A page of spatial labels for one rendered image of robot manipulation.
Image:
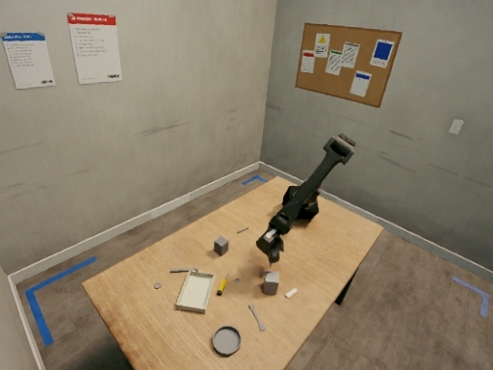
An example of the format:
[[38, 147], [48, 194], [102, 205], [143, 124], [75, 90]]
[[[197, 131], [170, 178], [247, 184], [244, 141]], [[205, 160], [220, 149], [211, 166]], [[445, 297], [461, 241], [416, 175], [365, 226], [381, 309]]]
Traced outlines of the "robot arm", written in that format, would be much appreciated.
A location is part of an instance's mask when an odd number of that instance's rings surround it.
[[[279, 234], [283, 236], [284, 234], [287, 235], [287, 233], [292, 229], [291, 223], [293, 222], [293, 219], [297, 216], [300, 208], [303, 207], [305, 210], [308, 210], [316, 202], [316, 198], [323, 190], [321, 188], [321, 184], [326, 176], [329, 174], [329, 172], [338, 163], [342, 163], [345, 166], [352, 155], [355, 153], [353, 147], [356, 145], [356, 143], [352, 140], [346, 139], [347, 136], [345, 136], [343, 133], [341, 133], [337, 137], [333, 135], [329, 139], [329, 141], [323, 147], [323, 150], [327, 152], [327, 154], [322, 163], [315, 169], [311, 176], [309, 178], [306, 178], [300, 185], [300, 187], [292, 194], [293, 198], [286, 205], [284, 205], [278, 213], [274, 214], [274, 216], [269, 221], [268, 229], [256, 241], [256, 246], [260, 251], [269, 250], [269, 261], [271, 261], [271, 263], [279, 262], [280, 254], [278, 251], [278, 247], [279, 249], [281, 249], [282, 244]], [[337, 152], [335, 153], [334, 151]], [[311, 195], [312, 192], [314, 193]], [[282, 213], [286, 215], [287, 218]], [[278, 241], [275, 242], [276, 240]]]

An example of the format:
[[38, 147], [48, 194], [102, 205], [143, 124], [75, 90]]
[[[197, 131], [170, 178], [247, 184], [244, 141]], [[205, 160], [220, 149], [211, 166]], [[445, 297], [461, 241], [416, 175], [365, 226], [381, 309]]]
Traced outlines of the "beige open shallow tray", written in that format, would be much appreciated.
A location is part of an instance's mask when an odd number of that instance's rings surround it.
[[214, 274], [190, 270], [177, 301], [177, 308], [206, 313], [214, 279]]

